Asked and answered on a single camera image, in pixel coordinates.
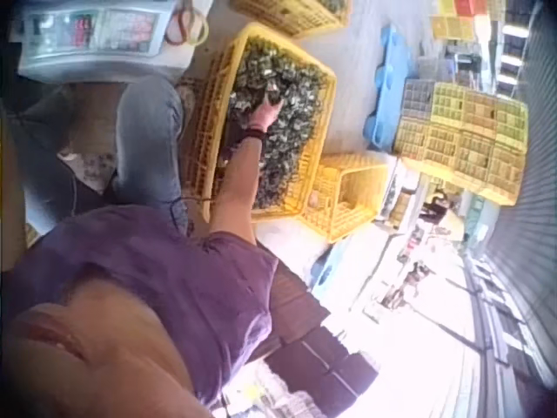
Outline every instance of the concrete floor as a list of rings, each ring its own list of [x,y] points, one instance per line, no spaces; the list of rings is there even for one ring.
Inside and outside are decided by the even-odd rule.
[[[383,60],[379,34],[393,23],[406,38],[414,57],[437,55],[428,16],[431,0],[353,0],[349,27],[325,35],[297,41],[311,55],[329,66],[337,75],[338,86],[324,153],[361,152],[366,148],[362,137],[365,119],[375,109],[377,90],[375,69]],[[225,0],[216,0],[208,16],[211,34],[195,51],[188,78],[203,79],[211,58],[221,51],[251,20],[232,11]],[[114,152],[114,117],[122,84],[81,84],[77,87],[78,124],[71,137],[83,157],[73,168],[82,176],[94,172],[98,154]],[[110,159],[99,164],[110,167]],[[110,170],[90,175],[89,184],[102,188]],[[326,242],[295,219],[265,222],[256,228],[258,239],[279,256],[295,273],[306,277],[312,263],[327,247]]]

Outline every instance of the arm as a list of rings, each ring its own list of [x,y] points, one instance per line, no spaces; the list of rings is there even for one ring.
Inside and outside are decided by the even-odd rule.
[[[13,268],[26,250],[25,239],[25,209],[23,188],[17,170],[17,156],[13,141],[8,133],[8,119],[3,107],[0,108],[2,119],[0,130],[2,134],[2,271]]]
[[[252,114],[249,127],[267,132],[276,120],[282,103],[271,105],[267,97]],[[258,190],[259,157],[262,144],[257,138],[245,138],[234,152],[211,214],[210,233],[233,233],[255,245],[252,207]]]

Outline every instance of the pedestrian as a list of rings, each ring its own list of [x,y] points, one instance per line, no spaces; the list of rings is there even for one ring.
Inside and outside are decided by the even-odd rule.
[[[127,87],[110,204],[57,158],[68,99],[62,89],[3,111],[4,387],[37,416],[210,416],[271,331],[277,261],[256,246],[251,210],[281,104],[265,98],[252,114],[210,234],[194,240],[178,175],[192,108],[162,78]],[[26,251],[25,218],[43,235]]]

